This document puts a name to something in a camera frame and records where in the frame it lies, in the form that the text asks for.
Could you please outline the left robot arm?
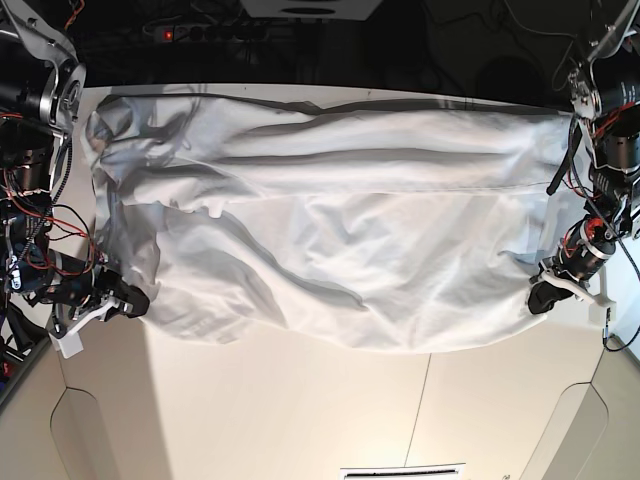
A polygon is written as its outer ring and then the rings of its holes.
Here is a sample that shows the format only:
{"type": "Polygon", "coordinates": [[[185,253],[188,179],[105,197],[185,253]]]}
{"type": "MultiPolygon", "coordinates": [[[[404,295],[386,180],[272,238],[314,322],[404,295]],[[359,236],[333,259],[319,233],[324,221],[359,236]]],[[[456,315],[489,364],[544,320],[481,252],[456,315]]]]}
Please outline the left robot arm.
{"type": "Polygon", "coordinates": [[[567,150],[546,192],[566,184],[584,217],[531,277],[529,311],[539,315],[571,296],[590,299],[589,280],[639,236],[639,4],[593,1],[590,29],[570,48],[573,115],[567,150]]]}

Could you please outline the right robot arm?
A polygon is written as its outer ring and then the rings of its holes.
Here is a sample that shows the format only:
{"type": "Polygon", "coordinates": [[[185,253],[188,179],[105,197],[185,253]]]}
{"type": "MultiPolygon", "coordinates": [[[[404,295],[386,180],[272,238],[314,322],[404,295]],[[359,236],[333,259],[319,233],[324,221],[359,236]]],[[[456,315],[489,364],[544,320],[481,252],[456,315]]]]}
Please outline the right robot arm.
{"type": "Polygon", "coordinates": [[[89,322],[139,317],[149,299],[110,268],[87,225],[54,215],[86,69],[47,11],[41,1],[1,4],[1,320],[20,352],[49,337],[70,358],[89,322]]]}

